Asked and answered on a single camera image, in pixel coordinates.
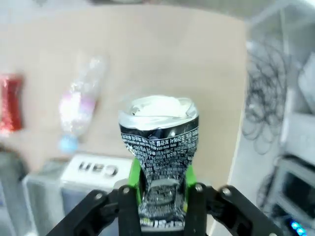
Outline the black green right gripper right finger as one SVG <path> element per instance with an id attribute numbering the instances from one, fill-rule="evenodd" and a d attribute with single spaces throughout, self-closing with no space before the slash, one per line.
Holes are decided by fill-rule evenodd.
<path id="1" fill-rule="evenodd" d="M 185 236 L 205 236 L 211 215 L 232 236 L 282 236 L 282 230 L 239 190 L 225 185 L 219 190 L 197 182 L 193 167 L 185 173 Z"/>

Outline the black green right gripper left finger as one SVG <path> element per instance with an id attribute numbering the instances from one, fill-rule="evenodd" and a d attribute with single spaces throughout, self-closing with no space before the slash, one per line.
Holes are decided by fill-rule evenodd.
<path id="1" fill-rule="evenodd" d="M 98 236 L 118 219 L 119 236 L 141 236 L 136 186 L 110 193 L 92 190 L 49 233 L 49 236 Z"/>

